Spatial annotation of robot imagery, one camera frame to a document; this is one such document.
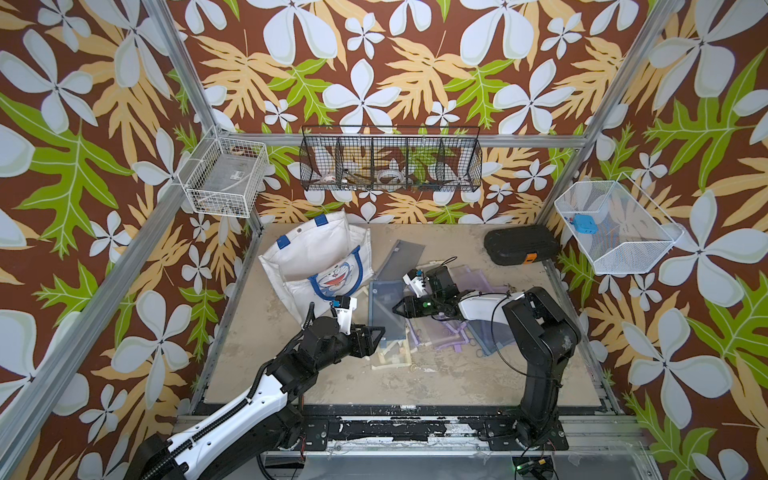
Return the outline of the cream mesh pouch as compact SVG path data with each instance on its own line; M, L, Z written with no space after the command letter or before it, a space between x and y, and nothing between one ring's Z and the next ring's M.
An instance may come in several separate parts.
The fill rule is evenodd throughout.
M382 339L371 357L373 370L385 370L396 368L410 368L412 366L412 352L409 341L410 330L405 330L405 337L398 340Z

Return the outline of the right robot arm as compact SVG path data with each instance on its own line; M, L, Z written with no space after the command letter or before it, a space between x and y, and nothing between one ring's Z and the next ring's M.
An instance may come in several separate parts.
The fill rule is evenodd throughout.
M582 334L546 289L535 286L519 293L461 290L444 265L428 271L412 269L402 280L411 293L392 307L396 315L509 327L526 361L524 371L512 370L523 375L526 383L516 419L499 434L490 431L491 438L532 449L559 435L557 404L562 378Z

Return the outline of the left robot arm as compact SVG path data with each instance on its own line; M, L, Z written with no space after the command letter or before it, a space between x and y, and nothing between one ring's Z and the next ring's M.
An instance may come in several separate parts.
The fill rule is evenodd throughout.
M334 317L308 319L241 395L180 433L143 441L125 477L223 479L253 457L295 445L304 418L293 402L316 384L322 369L375 353L385 332L353 324L344 333Z

